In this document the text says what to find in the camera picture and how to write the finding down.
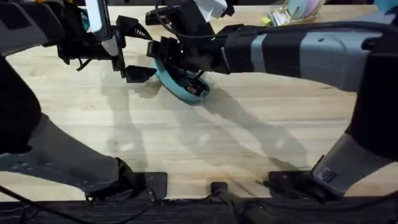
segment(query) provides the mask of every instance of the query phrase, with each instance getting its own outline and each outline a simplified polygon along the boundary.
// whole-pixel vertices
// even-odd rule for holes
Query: black metal plate
[[[135,172],[145,176],[146,185],[153,190],[156,199],[164,199],[167,196],[167,177],[166,172]],[[148,192],[145,190],[136,199],[148,199]]]

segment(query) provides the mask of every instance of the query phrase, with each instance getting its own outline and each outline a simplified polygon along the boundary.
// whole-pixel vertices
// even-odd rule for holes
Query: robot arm
[[[90,2],[94,33],[84,29],[84,11],[73,4],[0,1],[0,171],[71,185],[90,198],[135,197],[146,187],[144,173],[133,173],[121,159],[102,155],[58,128],[6,60],[31,47],[56,45],[67,63],[74,58],[111,60],[114,70],[126,74],[123,40],[138,23],[120,17],[118,26],[111,27],[105,1]],[[165,185],[166,173],[158,174]],[[165,186],[161,188],[160,198],[165,197]]]
[[[311,171],[290,175],[291,181],[280,179],[286,172],[271,172],[266,182],[271,188],[284,185],[320,202],[336,200],[357,181],[398,161],[393,131],[382,131],[389,123],[397,125],[398,111],[388,106],[394,101],[391,83],[397,80],[396,12],[357,19],[378,22],[395,33],[363,27],[300,29],[319,24],[270,29],[238,24],[217,35],[193,1],[164,12],[163,20],[178,40],[152,41],[148,56],[163,61],[171,77],[183,75],[174,67],[224,74],[266,72],[358,92],[351,124],[333,149]]]
[[[56,2],[15,4],[0,1],[0,55],[5,57],[64,40],[65,31],[54,13],[62,7]]]

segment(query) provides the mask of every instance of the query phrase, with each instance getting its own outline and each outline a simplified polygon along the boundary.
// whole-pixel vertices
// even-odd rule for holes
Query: sticker
[[[320,174],[320,178],[326,183],[331,182],[336,176],[337,173],[329,168],[325,168]]]

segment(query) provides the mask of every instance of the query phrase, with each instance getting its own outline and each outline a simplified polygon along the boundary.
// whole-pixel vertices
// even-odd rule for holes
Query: black cable
[[[204,74],[204,72],[205,71],[200,71],[199,73],[198,73],[198,75],[196,75],[194,78],[192,78],[192,80],[197,80],[198,78],[200,78],[203,74]]]
[[[346,207],[339,207],[339,208],[303,208],[303,207],[278,205],[278,204],[266,202],[265,200],[261,200],[261,199],[255,199],[254,201],[257,203],[260,203],[261,205],[265,205],[265,206],[286,209],[286,210],[295,210],[295,211],[299,211],[299,212],[352,212],[355,210],[360,210],[363,208],[375,206],[377,204],[383,203],[392,198],[398,198],[398,190],[396,190],[395,192],[383,195],[381,197],[378,197],[374,200],[370,200],[368,202],[360,203],[357,205],[350,205],[350,206],[346,206]]]
[[[227,37],[230,34],[215,34],[215,35],[186,35],[175,32],[173,29],[169,28],[162,20],[159,14],[159,4],[162,0],[157,0],[155,4],[155,14],[160,24],[170,33],[176,35],[177,37],[182,37],[186,39],[207,39],[207,38],[221,38]],[[392,32],[395,35],[398,35],[398,27],[392,26],[390,24],[382,24],[379,22],[361,22],[361,21],[339,21],[339,22],[322,22],[322,23],[313,23],[313,24],[295,24],[289,26],[281,26],[281,27],[255,27],[255,26],[246,26],[246,28],[251,27],[250,32],[254,31],[257,34],[266,34],[266,33],[278,33],[278,32],[303,32],[315,29],[336,29],[336,28],[355,28],[355,29],[366,29],[366,30],[375,30],[382,33]]]
[[[43,211],[52,213],[52,214],[57,215],[57,216],[59,216],[59,217],[66,218],[66,219],[68,219],[68,220],[71,220],[71,221],[73,221],[73,222],[80,223],[80,224],[125,224],[125,223],[127,223],[127,222],[129,222],[129,221],[131,221],[131,220],[133,220],[133,219],[135,219],[135,218],[141,216],[142,214],[146,213],[146,211],[148,211],[150,208],[152,208],[152,207],[154,207],[154,206],[156,205],[156,204],[153,203],[152,205],[149,205],[149,206],[146,207],[145,209],[141,210],[139,213],[133,215],[133,216],[130,217],[130,218],[127,218],[127,219],[125,219],[125,220],[122,220],[122,221],[120,221],[120,222],[93,223],[93,222],[89,222],[89,221],[86,221],[86,220],[81,220],[81,219],[76,218],[76,217],[74,217],[74,216],[68,215],[68,214],[63,213],[63,212],[59,212],[59,211],[54,210],[54,209],[52,209],[52,208],[48,208],[48,207],[46,207],[46,206],[43,206],[43,205],[38,204],[38,203],[36,203],[36,202],[33,202],[33,201],[31,201],[31,200],[29,200],[29,199],[27,199],[27,198],[25,198],[25,197],[23,197],[23,196],[21,196],[21,195],[15,193],[15,192],[13,192],[13,191],[11,191],[11,190],[9,190],[9,189],[3,187],[2,185],[0,185],[0,192],[3,193],[3,194],[6,194],[6,195],[8,195],[8,196],[10,196],[10,197],[12,197],[12,198],[14,198],[14,199],[16,199],[16,200],[18,200],[18,201],[20,201],[20,202],[22,202],[22,203],[31,205],[31,206],[33,206],[33,207],[37,207],[37,208],[39,208],[39,209],[41,209],[41,210],[43,210]]]
[[[90,59],[87,59],[84,63],[81,63],[81,59],[80,58],[78,58],[78,59],[80,62],[80,67],[76,68],[76,70],[78,72],[82,71],[93,60],[92,58],[90,58]]]

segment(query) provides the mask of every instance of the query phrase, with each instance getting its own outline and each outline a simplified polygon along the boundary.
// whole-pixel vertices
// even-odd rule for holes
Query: wood grain
[[[140,19],[152,7],[110,7]],[[258,25],[265,6],[240,6],[233,17],[213,21]],[[325,6],[325,21],[376,11],[373,6]],[[169,35],[148,27],[155,39]],[[127,64],[150,66],[147,42],[128,39]],[[34,90],[43,111],[63,130],[103,154],[124,159],[136,171],[169,173],[170,198],[197,198],[212,181],[230,183],[242,196],[268,197],[255,183],[270,170],[309,169],[349,122],[355,95],[323,84],[263,73],[207,73],[213,90],[202,105],[182,103],[158,80],[127,84],[110,62],[92,62],[76,72],[54,48],[37,47],[8,60]],[[382,195],[398,188],[397,164],[356,184],[348,195]],[[81,200],[73,187],[1,173],[0,184],[32,200]],[[0,195],[0,200],[10,200]]]

